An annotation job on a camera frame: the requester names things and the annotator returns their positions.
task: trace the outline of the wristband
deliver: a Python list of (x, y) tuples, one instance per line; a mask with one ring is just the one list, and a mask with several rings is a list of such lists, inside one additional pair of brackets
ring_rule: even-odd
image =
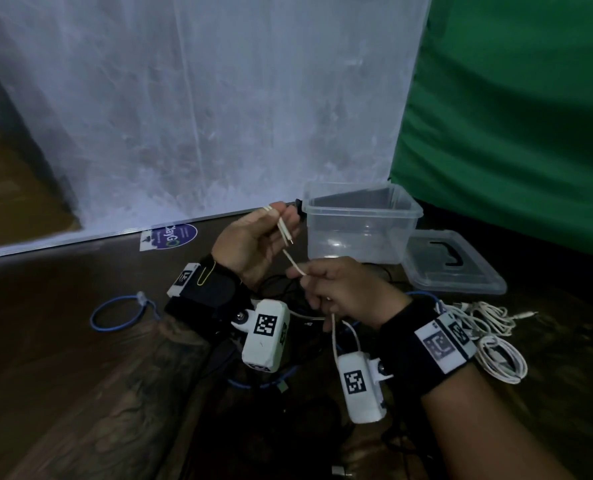
[(435, 302), (418, 298), (379, 331), (378, 356), (388, 374), (402, 379), (415, 395), (424, 395), (468, 363), (476, 346), (448, 313), (437, 314)]
[(238, 312), (252, 308), (250, 290), (241, 279), (208, 255), (188, 275), (183, 271), (178, 296), (165, 305), (165, 312), (184, 322), (211, 344), (219, 343), (232, 331)]

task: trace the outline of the circular logo sticker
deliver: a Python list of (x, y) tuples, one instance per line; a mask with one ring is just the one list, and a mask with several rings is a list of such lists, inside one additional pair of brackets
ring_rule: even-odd
[(178, 248), (188, 244), (197, 236), (197, 228), (192, 224), (179, 224), (147, 230), (141, 234), (141, 251), (152, 249)]

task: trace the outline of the forearm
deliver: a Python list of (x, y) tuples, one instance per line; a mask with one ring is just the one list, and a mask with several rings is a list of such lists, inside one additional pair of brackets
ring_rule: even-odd
[(176, 436), (191, 388), (210, 354), (207, 342), (170, 341), (156, 330), (62, 418), (10, 480), (145, 480)]
[(572, 480), (511, 416), (473, 364), (422, 398), (454, 480)]

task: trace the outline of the green backdrop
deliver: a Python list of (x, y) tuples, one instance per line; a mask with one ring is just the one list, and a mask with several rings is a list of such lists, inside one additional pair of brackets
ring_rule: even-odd
[(391, 178), (593, 254), (593, 0), (433, 0)]

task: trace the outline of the white curtain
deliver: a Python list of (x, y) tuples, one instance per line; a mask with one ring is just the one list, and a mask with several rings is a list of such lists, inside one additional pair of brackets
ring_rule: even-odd
[(0, 80), (108, 235), (384, 181), (428, 7), (0, 0)]

